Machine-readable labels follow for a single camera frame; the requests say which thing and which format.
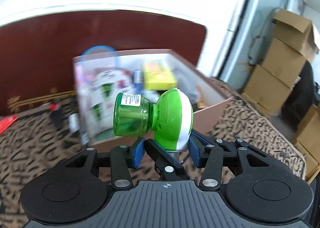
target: silver screw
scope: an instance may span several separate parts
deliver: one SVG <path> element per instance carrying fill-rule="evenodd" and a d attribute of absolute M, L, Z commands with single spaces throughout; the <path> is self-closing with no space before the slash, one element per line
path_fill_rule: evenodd
<path fill-rule="evenodd" d="M 130 182 L 126 179 L 119 179 L 115 182 L 115 186 L 117 187 L 126 187 L 128 185 L 130 185 Z"/>
<path fill-rule="evenodd" d="M 205 179 L 204 181 L 202 181 L 202 184 L 205 186 L 213 187 L 218 184 L 218 181 L 216 181 L 215 179 L 208 178 L 208 179 Z"/>
<path fill-rule="evenodd" d="M 164 170 L 165 170 L 166 172 L 169 172 L 169 173 L 171 173 L 171 172 L 174 171 L 173 167 L 171 167 L 171 166 L 166 166 L 166 167 L 164 168 Z"/>

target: cardboard flap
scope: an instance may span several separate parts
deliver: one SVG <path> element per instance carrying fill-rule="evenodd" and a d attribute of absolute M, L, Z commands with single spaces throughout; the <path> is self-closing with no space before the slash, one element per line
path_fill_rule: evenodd
<path fill-rule="evenodd" d="M 304 33 L 311 24 L 311 20 L 284 9 L 280 9 L 273 19 L 288 24 L 302 33 Z"/>
<path fill-rule="evenodd" d="M 315 42 L 318 49 L 320 49 L 320 34 L 318 32 L 318 29 L 314 25 L 314 23 L 312 24 L 312 30 L 313 30 L 313 41 Z"/>

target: open storage box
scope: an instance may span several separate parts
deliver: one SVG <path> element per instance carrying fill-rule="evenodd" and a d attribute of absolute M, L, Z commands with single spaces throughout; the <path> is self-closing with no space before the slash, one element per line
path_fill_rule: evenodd
<path fill-rule="evenodd" d="M 203 96 L 207 104 L 207 108 L 194 112 L 193 128 L 201 133 L 206 133 L 212 129 L 221 117 L 223 110 L 229 103 L 229 99 L 220 93 L 215 86 L 211 83 L 210 79 L 203 76 L 198 72 L 194 65 L 182 58 L 180 55 L 169 49 L 152 49 L 152 50 L 127 50 L 118 51 L 117 57 L 112 57 L 112 53 L 98 53 L 86 55 L 84 58 L 74 58 L 74 76 L 77 89 L 77 99 L 79 103 L 80 118 L 84 127 L 88 130 L 90 128 L 89 121 L 87 120 L 88 106 L 87 106 L 87 92 L 82 92 L 82 85 L 84 74 L 98 75 L 101 72 L 115 69 L 116 64 L 123 72 L 133 72 L 136 69 L 141 69 L 141 64 L 144 59 L 162 59 L 167 62 L 171 70 L 179 70 L 190 81 L 190 84 L 196 86 Z M 104 137 L 98 140 L 94 135 L 89 135 L 89 143 L 97 143 L 108 141 L 110 147 L 117 144 L 131 144 L 135 138 L 119 138 L 113 134 L 113 129 L 109 128 L 105 132 Z M 152 138 L 153 133 L 149 132 L 146 138 Z"/>

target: patterned fabric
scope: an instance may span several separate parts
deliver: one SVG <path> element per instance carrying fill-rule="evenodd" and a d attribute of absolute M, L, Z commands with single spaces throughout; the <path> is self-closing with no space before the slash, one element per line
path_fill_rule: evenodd
<path fill-rule="evenodd" d="M 300 176 L 305 175 L 305 160 L 264 117 L 245 103 L 239 94 L 226 84 L 212 80 L 225 95 L 235 96 L 224 111 L 222 118 L 207 135 L 233 141 L 242 138 L 266 151 Z M 0 225 L 4 228 L 22 227 L 27 218 L 20 206 L 19 196 L 23 186 L 81 150 L 80 141 L 68 129 L 71 109 L 68 100 L 63 102 L 64 128 L 56 131 L 46 106 L 19 114 L 19 119 L 0 135 Z M 187 152 L 182 153 L 183 165 L 192 179 L 200 181 L 203 169 L 193 166 Z M 130 170 L 134 182 L 138 179 L 158 179 L 154 162 L 145 155 L 137 170 Z M 233 174 L 224 168 L 222 182 L 227 183 Z M 100 169 L 101 178 L 110 181 L 110 171 Z"/>

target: red object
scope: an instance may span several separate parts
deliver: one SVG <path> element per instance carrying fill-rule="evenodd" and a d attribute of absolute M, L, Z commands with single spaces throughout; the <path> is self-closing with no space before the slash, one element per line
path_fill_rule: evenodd
<path fill-rule="evenodd" d="M 61 108 L 61 105 L 59 104 L 59 103 L 52 103 L 51 105 L 50 105 L 50 107 L 49 107 L 49 110 L 50 111 L 56 111 L 56 110 L 58 110 L 58 109 L 60 109 Z"/>
<path fill-rule="evenodd" d="M 15 120 L 18 119 L 17 115 L 11 115 L 0 121 L 0 134 L 3 133 Z"/>

